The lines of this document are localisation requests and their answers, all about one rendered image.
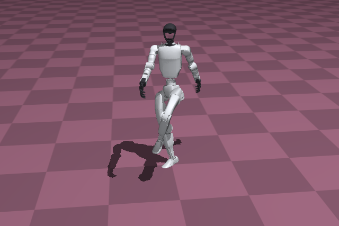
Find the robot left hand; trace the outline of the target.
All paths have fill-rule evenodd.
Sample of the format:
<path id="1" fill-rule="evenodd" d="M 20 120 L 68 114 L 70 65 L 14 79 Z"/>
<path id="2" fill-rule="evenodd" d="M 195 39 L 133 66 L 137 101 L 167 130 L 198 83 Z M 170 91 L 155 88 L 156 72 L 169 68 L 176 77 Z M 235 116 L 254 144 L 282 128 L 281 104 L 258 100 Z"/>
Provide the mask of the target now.
<path id="1" fill-rule="evenodd" d="M 198 93 L 199 91 L 200 91 L 200 88 L 201 88 L 201 80 L 199 80 L 199 79 L 196 79 L 195 80 L 196 81 L 196 83 L 198 84 L 196 87 L 198 87 L 198 88 L 196 88 L 196 89 L 198 89 L 198 90 L 196 90 L 196 93 Z"/>

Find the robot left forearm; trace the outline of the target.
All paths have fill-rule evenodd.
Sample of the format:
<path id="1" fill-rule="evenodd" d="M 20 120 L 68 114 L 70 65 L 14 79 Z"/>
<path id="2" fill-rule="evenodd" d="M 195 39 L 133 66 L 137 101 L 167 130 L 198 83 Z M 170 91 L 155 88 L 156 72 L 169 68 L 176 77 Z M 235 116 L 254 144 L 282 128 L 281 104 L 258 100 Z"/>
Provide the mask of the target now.
<path id="1" fill-rule="evenodd" d="M 196 64 L 196 63 L 195 63 Z M 197 65 L 196 65 L 197 66 Z M 198 67 L 197 67 L 197 69 L 195 69 L 194 71 L 191 71 L 191 73 L 192 73 L 192 75 L 193 75 L 193 77 L 194 77 L 194 81 L 196 80 L 196 79 L 199 79 L 200 80 L 200 76 L 199 76 L 199 72 L 198 72 Z M 196 81 L 195 81 L 196 82 Z"/>

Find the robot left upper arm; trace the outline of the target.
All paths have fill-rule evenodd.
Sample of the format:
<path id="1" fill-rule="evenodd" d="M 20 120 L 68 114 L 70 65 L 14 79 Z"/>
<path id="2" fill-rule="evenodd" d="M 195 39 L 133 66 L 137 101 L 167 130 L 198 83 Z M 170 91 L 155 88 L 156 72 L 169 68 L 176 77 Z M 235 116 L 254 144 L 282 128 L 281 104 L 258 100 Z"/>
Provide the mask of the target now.
<path id="1" fill-rule="evenodd" d="M 189 46 L 181 46 L 181 53 L 185 56 L 187 62 L 189 63 L 188 68 L 191 71 L 194 71 L 195 69 L 197 69 L 197 66 L 194 63 L 191 48 Z"/>

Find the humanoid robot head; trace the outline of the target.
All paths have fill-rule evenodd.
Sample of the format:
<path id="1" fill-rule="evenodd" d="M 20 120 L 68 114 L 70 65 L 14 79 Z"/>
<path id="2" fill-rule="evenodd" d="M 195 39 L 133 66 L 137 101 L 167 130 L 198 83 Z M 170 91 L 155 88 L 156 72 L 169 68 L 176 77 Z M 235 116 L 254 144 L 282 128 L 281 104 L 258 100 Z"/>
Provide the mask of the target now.
<path id="1" fill-rule="evenodd" d="M 172 34 L 174 33 L 174 36 L 172 39 L 167 39 L 166 36 L 165 36 L 165 33 L 169 33 L 169 34 Z M 174 37 L 175 37 L 175 34 L 176 34 L 176 26 L 172 23 L 169 23 L 169 24 L 166 24 L 163 28 L 163 34 L 164 34 L 164 38 L 165 40 L 167 41 L 168 44 L 165 44 L 166 46 L 174 46 L 175 44 L 172 44 L 174 43 Z"/>

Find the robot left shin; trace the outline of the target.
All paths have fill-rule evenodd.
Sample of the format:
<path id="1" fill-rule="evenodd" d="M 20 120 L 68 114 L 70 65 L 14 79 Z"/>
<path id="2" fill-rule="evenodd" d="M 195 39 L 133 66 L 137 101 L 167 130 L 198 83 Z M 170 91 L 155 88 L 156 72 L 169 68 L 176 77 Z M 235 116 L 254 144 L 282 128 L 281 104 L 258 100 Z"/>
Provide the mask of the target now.
<path id="1" fill-rule="evenodd" d="M 163 137 L 164 137 L 164 135 L 165 135 L 165 133 L 166 133 L 168 127 L 169 127 L 171 117 L 172 117 L 172 115 L 169 115 L 167 122 L 164 121 L 164 120 L 160 122 L 159 129 L 158 129 L 158 133 L 159 133 L 158 141 L 161 140 L 161 143 L 162 143 Z"/>

